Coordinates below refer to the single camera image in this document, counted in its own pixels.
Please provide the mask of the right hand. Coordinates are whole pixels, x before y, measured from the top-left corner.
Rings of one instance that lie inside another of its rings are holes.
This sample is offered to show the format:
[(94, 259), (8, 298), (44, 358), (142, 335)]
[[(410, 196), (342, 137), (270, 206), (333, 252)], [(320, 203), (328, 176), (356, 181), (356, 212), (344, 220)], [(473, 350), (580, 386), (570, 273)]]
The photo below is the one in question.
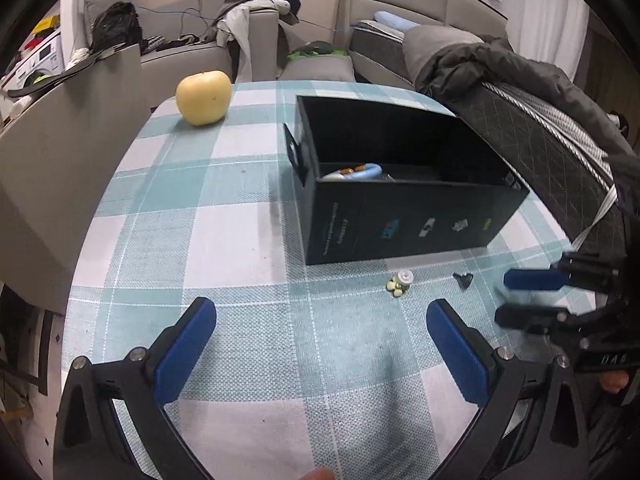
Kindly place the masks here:
[(599, 375), (599, 382), (605, 391), (616, 394), (627, 387), (629, 375), (624, 370), (605, 372)]

